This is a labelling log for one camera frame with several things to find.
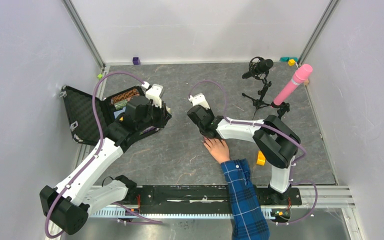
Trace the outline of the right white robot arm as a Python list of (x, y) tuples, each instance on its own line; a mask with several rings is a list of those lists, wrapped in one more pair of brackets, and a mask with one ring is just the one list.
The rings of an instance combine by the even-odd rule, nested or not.
[(303, 157), (307, 152), (301, 146), (300, 138), (278, 116), (269, 115), (263, 120), (238, 120), (215, 116), (210, 108), (201, 105), (190, 108), (187, 116), (207, 138), (256, 144), (266, 162), (272, 166), (269, 199), (275, 204), (282, 204), (290, 198), (292, 166), (300, 160), (298, 151)]

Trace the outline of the person hand with painted nails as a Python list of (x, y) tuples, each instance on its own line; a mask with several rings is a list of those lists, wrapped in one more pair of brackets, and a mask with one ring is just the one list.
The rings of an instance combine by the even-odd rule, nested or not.
[(230, 150), (224, 139), (204, 138), (203, 144), (210, 155), (219, 163), (230, 161)]

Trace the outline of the blue plaid sleeve forearm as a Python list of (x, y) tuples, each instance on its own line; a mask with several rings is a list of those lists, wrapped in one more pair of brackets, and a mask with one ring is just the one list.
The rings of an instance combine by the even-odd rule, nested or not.
[(246, 159), (220, 164), (227, 182), (233, 216), (233, 240), (268, 240), (270, 230), (261, 210)]

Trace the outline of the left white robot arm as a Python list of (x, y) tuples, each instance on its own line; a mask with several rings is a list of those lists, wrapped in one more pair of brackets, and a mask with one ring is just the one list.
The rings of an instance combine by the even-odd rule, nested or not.
[(46, 236), (52, 239), (61, 235), (50, 233), (50, 222), (73, 235), (102, 208), (118, 201), (133, 203), (137, 190), (121, 180), (115, 179), (96, 190), (91, 187), (131, 145), (164, 128), (171, 118), (172, 111), (162, 100), (143, 95), (132, 97), (125, 110), (107, 126), (94, 152), (55, 187), (46, 185), (40, 191)]

